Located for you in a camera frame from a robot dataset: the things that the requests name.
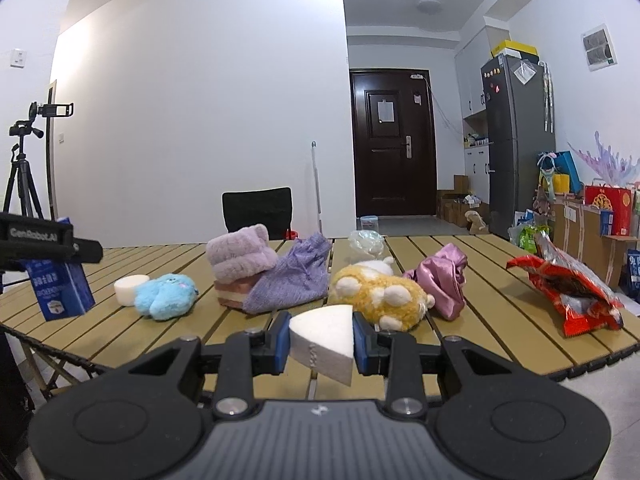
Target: white foam wedge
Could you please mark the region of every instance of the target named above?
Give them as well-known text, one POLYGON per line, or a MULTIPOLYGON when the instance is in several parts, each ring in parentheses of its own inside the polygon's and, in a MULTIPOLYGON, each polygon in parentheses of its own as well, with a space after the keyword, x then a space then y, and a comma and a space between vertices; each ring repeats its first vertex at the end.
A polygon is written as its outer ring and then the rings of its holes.
POLYGON ((289 355, 319 374, 351 386, 353 307, 329 305, 291 318, 289 355))
POLYGON ((149 281, 149 277, 144 274, 134 274, 125 276, 113 283, 113 290, 116 291, 116 300, 121 306, 133 306, 136 301, 136 287, 149 281))

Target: wooden slatted table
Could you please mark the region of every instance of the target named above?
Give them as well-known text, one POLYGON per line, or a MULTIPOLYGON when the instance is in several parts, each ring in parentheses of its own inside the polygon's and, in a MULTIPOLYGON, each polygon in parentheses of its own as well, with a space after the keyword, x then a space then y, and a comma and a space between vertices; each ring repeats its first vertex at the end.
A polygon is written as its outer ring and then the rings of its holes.
MULTIPOLYGON (((468 256, 464 288, 468 307, 454 321, 432 312, 412 331, 419 342, 438 344, 442 336, 460 335, 536 373, 558 379, 612 364, 640 349, 640 320, 626 310, 623 330, 601 329, 565 338, 561 317, 532 287, 526 272, 505 270, 507 261, 524 251, 493 235, 389 237, 385 256, 391 254, 396 259, 395 272, 401 274, 447 243, 456 244, 468 256)), ((292 242, 270 244, 285 254, 292 242)), ((204 249, 204 245, 190 244, 106 250, 100 264, 84 266, 97 303, 87 314, 45 322, 31 285, 25 284, 0 296, 0 322, 53 349, 107 367, 117 367, 183 335, 196 335, 213 344, 245 328, 268 328, 272 313, 248 316, 218 303, 204 249), (168 272, 191 276, 200 291, 187 316, 158 322, 117 304, 112 287, 115 280, 128 274, 156 278, 168 272)), ((334 240, 327 261, 330 272, 350 263, 353 253, 348 241, 334 240)), ((289 310, 295 315, 323 303, 319 300, 289 310)), ((67 377, 64 370, 59 373, 67 377)), ((213 389, 215 384, 216 377, 208 376, 206 388, 213 389)), ((433 376, 424 377, 424 386, 428 395, 438 394, 433 376)), ((255 378, 254 388, 258 398, 304 399, 310 392, 316 399, 384 397, 382 378, 363 377, 355 366, 351 386, 346 387, 324 376, 315 380, 308 368, 293 359, 287 361, 281 376, 255 378)))

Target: light switch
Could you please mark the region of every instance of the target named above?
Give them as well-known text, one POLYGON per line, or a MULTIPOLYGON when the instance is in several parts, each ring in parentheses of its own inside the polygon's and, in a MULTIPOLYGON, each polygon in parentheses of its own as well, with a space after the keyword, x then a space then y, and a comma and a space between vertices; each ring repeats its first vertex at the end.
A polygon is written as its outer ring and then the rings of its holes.
POLYGON ((24 63, 27 58, 27 53, 19 48, 14 48, 11 51, 11 66, 15 68, 24 68, 24 63))

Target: dark brown door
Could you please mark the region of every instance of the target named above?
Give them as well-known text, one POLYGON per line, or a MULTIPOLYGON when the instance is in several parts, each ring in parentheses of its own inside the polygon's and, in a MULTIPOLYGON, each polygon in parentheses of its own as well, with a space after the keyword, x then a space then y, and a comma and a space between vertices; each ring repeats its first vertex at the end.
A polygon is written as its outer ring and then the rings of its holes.
POLYGON ((358 216, 435 215, 428 78, 425 71, 351 71, 358 216))

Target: ceiling light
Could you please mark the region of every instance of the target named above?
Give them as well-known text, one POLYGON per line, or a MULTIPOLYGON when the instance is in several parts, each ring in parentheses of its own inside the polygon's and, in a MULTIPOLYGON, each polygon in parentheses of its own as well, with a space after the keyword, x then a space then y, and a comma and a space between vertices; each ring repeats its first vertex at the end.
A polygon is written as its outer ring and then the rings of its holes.
POLYGON ((430 14, 431 16, 442 12, 442 4, 439 0, 420 0, 416 7, 420 12, 430 14))

